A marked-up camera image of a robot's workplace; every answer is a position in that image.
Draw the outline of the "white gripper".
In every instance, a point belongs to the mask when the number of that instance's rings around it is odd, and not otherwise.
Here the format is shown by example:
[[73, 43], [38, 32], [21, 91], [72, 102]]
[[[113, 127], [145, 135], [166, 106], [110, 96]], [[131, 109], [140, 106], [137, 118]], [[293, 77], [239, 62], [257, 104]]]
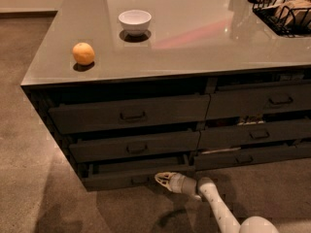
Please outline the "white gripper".
[[155, 174], [155, 181], [175, 193], [186, 194], [189, 197], [200, 200], [197, 192], [197, 181], [176, 172], [160, 172]]

